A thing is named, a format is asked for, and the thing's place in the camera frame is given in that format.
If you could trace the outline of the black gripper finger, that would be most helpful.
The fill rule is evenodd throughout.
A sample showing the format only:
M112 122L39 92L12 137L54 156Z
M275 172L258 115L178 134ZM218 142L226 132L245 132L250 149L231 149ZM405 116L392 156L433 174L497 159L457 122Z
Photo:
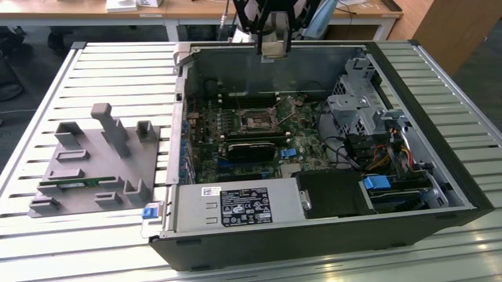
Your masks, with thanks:
M234 6L241 29L254 36L258 54L261 55L266 22L271 12L269 1L239 0L234 1Z
M315 2L303 1L301 6L299 14L295 14L295 4L298 1L291 2L286 5L286 19L287 28L285 32L285 52L291 51L293 33L298 32L301 29L306 29L310 25L311 18L315 13Z

